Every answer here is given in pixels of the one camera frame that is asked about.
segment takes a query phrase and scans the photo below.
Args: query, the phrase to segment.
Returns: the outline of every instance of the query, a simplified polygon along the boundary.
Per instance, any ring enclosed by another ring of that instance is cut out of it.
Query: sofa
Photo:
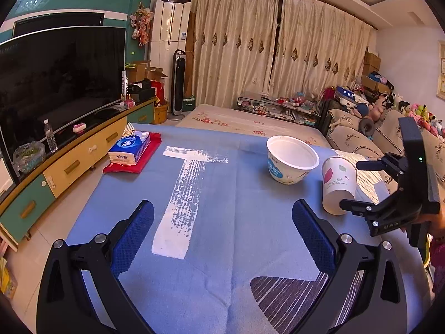
[[[370,159],[383,157],[386,152],[404,155],[402,135],[398,118],[403,115],[394,109],[385,110],[379,121],[375,123],[375,133],[372,140],[358,130],[360,119],[339,109],[329,111],[330,123],[326,139],[334,149],[350,153],[358,153]],[[445,144],[433,136],[428,130],[419,127],[424,141],[427,162],[436,171],[439,182],[441,200],[445,199]],[[385,172],[380,175],[389,193],[397,189],[397,183]]]

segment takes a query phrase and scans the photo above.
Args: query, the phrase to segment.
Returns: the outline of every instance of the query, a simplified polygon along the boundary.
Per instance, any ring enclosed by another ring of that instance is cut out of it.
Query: human hand
[[[431,234],[436,239],[445,236],[445,216],[443,215],[443,204],[441,204],[441,209],[437,215],[420,215],[414,224],[421,224],[424,222],[431,222],[429,226],[429,234]]]

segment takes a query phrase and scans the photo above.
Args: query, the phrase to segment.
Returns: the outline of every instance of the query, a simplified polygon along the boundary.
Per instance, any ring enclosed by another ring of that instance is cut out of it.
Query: white paper cup
[[[268,139],[269,172],[280,183],[295,184],[319,164],[318,154],[300,139],[288,136]]]
[[[342,199],[355,199],[357,168],[341,156],[329,157],[321,167],[323,174],[323,207],[332,215],[344,215]]]

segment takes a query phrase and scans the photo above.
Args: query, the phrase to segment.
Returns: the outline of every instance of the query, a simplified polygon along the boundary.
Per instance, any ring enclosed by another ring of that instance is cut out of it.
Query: tissue box
[[[135,165],[150,144],[148,132],[133,132],[131,135],[119,139],[108,151],[112,163]]]

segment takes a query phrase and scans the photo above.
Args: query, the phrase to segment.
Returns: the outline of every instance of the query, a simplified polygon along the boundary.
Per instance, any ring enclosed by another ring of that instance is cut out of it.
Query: water bottle
[[[44,130],[46,140],[48,141],[48,147],[50,148],[50,151],[54,153],[57,151],[57,143],[56,139],[54,138],[53,128],[51,128],[51,125],[48,123],[48,119],[45,119],[44,123]]]

